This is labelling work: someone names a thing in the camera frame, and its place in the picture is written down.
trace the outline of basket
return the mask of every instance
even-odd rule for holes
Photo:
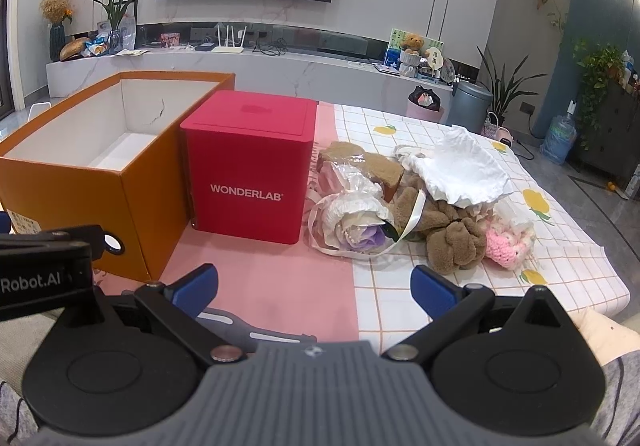
[[[491,116],[495,117],[495,123],[491,122]],[[487,137],[488,139],[495,139],[495,134],[498,131],[498,116],[490,111],[486,115],[486,119],[484,119],[484,126],[482,126],[482,130],[480,135],[483,137]]]

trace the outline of yellow flowers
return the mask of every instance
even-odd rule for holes
[[[491,146],[498,150],[500,153],[507,153],[507,146],[502,144],[501,142],[492,142]]]
[[[387,124],[386,126],[376,126],[373,131],[382,133],[382,135],[393,135],[394,133],[396,133],[396,127]]]
[[[532,285],[546,285],[546,280],[538,271],[532,269],[525,269],[520,273],[520,279],[524,283],[530,283]]]
[[[40,11],[46,20],[50,23],[60,23],[65,18],[71,18],[71,0],[42,0],[40,2]]]
[[[549,212],[549,204],[544,199],[541,193],[538,193],[534,190],[524,190],[522,192],[522,196],[524,197],[524,201],[527,203],[527,206],[538,216],[540,220],[549,225],[553,225],[549,220],[551,217],[547,214]]]

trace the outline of open cardboard box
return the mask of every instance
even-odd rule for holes
[[[95,267],[160,278],[189,220],[180,122],[234,74],[122,72],[0,142],[0,202],[19,233],[99,223]]]

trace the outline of vase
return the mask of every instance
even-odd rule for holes
[[[54,63],[60,61],[60,51],[65,45],[65,28],[62,23],[54,23],[49,31],[49,59]]]
[[[109,53],[117,54],[122,50],[122,33],[120,29],[115,29],[109,32],[109,37],[107,38],[107,42],[109,44]]]

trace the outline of yellow fruit print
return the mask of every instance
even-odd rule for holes
[[[525,269],[520,273],[520,279],[524,283],[530,283],[531,285],[546,285],[546,280],[538,271],[531,269]]]
[[[544,199],[541,193],[538,193],[534,190],[524,190],[522,192],[522,196],[524,197],[524,201],[527,203],[527,206],[538,216],[540,220],[549,225],[553,225],[549,220],[551,217],[547,214],[549,212],[549,204]]]
[[[505,154],[507,153],[507,146],[506,144],[502,144],[501,142],[492,142],[491,146],[493,146],[495,149],[498,150],[498,152]]]
[[[376,126],[373,131],[382,133],[382,135],[393,135],[394,133],[396,133],[396,127],[387,124],[386,126]]]

